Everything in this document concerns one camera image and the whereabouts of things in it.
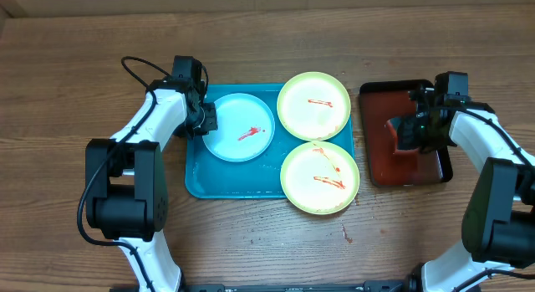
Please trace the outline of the light blue plate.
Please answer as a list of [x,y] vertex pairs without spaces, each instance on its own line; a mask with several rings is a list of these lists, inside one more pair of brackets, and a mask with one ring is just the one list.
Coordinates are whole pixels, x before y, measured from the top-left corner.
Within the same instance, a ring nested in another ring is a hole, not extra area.
[[235,93],[215,101],[217,129],[202,137],[208,151],[229,162],[249,161],[262,154],[275,133],[275,120],[258,97]]

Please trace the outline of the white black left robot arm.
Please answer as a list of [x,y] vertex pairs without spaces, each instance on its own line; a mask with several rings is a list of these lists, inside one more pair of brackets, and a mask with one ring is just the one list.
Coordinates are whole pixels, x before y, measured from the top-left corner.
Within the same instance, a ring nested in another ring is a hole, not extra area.
[[86,146],[76,224],[86,242],[122,250],[140,291],[185,291],[163,232],[169,200],[162,154],[173,136],[216,130],[217,113],[205,101],[209,79],[199,60],[177,55],[161,73],[143,83],[145,102],[125,127]]

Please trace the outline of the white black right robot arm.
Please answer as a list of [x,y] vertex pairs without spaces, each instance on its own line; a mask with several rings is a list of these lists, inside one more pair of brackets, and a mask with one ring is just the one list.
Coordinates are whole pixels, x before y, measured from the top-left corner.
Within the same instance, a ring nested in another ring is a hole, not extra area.
[[461,241],[406,277],[405,291],[478,291],[500,274],[532,280],[523,269],[534,263],[534,213],[512,208],[534,205],[534,157],[500,125],[495,110],[468,94],[468,76],[448,71],[431,87],[408,93],[415,113],[386,125],[395,150],[444,150],[459,146],[479,178],[461,223]]

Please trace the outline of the yellow plate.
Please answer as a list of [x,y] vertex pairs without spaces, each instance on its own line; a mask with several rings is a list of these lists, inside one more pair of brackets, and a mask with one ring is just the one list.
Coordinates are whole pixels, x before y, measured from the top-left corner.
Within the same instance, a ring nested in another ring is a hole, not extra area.
[[295,207],[314,215],[329,215],[351,204],[359,191],[360,174],[354,158],[342,147],[310,141],[284,159],[280,182]]
[[349,121],[351,100],[342,83],[330,74],[305,72],[288,80],[277,99],[283,127],[304,141],[326,141]]

